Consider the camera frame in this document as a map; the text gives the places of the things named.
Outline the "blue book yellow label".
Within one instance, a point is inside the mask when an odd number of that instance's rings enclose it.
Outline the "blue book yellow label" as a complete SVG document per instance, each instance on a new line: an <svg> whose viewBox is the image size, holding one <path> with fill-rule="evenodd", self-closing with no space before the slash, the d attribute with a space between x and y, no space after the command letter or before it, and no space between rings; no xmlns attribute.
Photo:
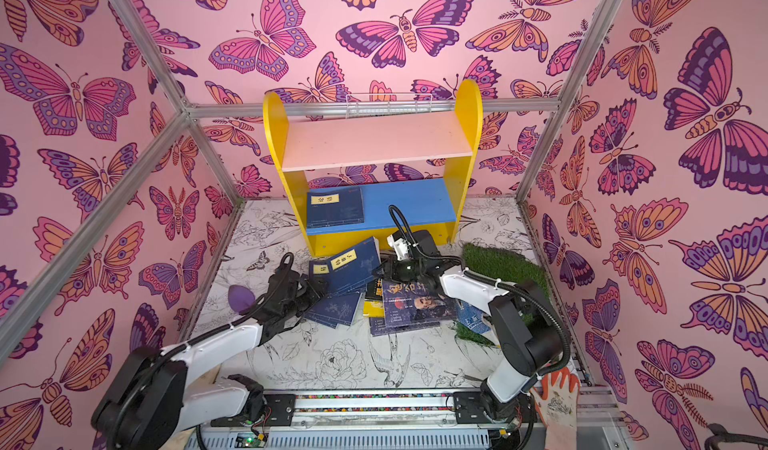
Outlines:
<svg viewBox="0 0 768 450"><path fill-rule="evenodd" d="M363 223L363 193L358 187L312 191L308 194L308 228L326 228Z"/></svg>

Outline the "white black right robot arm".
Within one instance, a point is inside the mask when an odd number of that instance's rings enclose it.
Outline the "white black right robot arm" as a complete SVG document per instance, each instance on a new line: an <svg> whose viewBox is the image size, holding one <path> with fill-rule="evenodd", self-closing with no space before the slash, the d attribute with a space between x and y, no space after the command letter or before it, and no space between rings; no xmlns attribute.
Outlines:
<svg viewBox="0 0 768 450"><path fill-rule="evenodd" d="M491 420L514 412L512 404L544 376L567 367L571 339L549 299L533 280L505 282L469 269L454 255L443 255L427 230L388 236L394 254L374 274L403 284L420 283L438 295L465 302L490 318L503 355L480 387L480 401Z"/></svg>

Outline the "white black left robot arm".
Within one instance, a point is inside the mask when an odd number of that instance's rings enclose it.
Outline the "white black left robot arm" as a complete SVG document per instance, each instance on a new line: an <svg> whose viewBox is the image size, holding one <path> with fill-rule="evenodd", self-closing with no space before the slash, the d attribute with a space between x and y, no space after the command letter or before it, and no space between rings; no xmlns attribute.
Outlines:
<svg viewBox="0 0 768 450"><path fill-rule="evenodd" d="M92 427L108 449L159 449L208 420L251 412L258 392L254 383L190 388L224 361L294 328L326 294L326 282L284 268L234 321L176 345L133 350L94 410Z"/></svg>

